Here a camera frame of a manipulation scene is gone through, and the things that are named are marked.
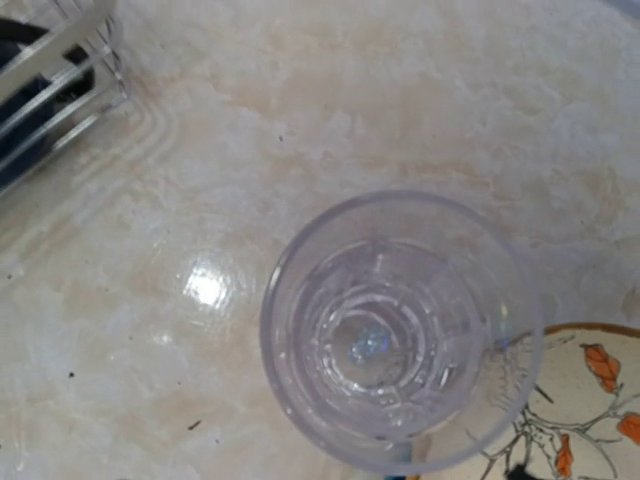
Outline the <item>clear glass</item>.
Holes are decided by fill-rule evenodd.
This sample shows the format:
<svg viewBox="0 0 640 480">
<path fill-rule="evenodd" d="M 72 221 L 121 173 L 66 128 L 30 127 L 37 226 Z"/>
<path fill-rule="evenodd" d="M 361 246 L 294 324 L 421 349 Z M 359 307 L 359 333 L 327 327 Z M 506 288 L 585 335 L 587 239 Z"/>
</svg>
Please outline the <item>clear glass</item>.
<svg viewBox="0 0 640 480">
<path fill-rule="evenodd" d="M 505 434 L 534 389 L 544 321 L 524 260 L 484 217 L 384 190 L 293 237 L 259 340 L 272 392 L 308 441 L 353 467 L 412 476 Z"/>
</svg>

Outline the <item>cream bird pattern plate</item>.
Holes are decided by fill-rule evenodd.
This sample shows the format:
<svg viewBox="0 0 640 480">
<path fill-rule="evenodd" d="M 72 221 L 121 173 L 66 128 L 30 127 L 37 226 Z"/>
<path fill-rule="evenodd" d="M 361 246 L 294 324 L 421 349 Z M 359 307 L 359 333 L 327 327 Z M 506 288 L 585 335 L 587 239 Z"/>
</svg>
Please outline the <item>cream bird pattern plate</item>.
<svg viewBox="0 0 640 480">
<path fill-rule="evenodd" d="M 638 478 L 638 330 L 574 323 L 549 328 L 545 342 L 527 404 L 473 478 Z"/>
</svg>

